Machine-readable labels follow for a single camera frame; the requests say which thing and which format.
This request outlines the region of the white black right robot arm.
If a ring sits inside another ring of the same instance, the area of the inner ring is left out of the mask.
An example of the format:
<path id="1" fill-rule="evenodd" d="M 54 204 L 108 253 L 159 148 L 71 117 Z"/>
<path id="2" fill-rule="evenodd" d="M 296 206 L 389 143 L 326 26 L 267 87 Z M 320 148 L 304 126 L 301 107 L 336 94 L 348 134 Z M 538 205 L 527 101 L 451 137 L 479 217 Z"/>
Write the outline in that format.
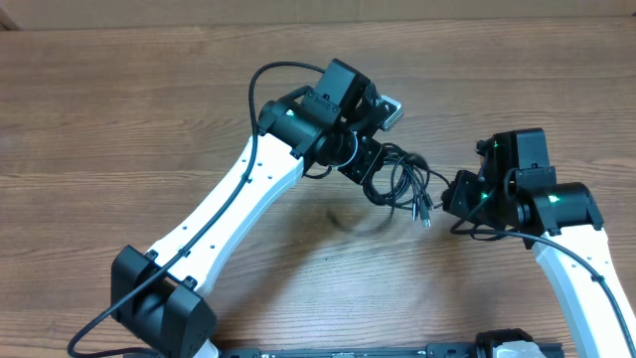
<path id="1" fill-rule="evenodd" d="M 634 356 L 635 314 L 589 189 L 557 181 L 540 128 L 496 133 L 476 151 L 479 171 L 458 171 L 441 196 L 443 211 L 458 219 L 451 233 L 522 240 L 556 294 L 579 356 Z"/>

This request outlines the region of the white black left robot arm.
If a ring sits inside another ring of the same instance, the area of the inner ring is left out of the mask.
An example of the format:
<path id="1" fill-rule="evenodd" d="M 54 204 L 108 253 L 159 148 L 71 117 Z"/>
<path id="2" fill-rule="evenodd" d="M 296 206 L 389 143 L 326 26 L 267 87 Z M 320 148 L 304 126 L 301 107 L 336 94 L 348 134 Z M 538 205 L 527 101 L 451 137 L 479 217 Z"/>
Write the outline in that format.
<path id="1" fill-rule="evenodd" d="M 195 211 L 146 252 L 127 246 L 114 259 L 110 314 L 145 344 L 125 356 L 217 356 L 205 298 L 261 215 L 315 163 L 368 177 L 381 155 L 373 136 L 402 117 L 401 104 L 340 60 L 321 74 L 252 109 L 241 157 Z"/>

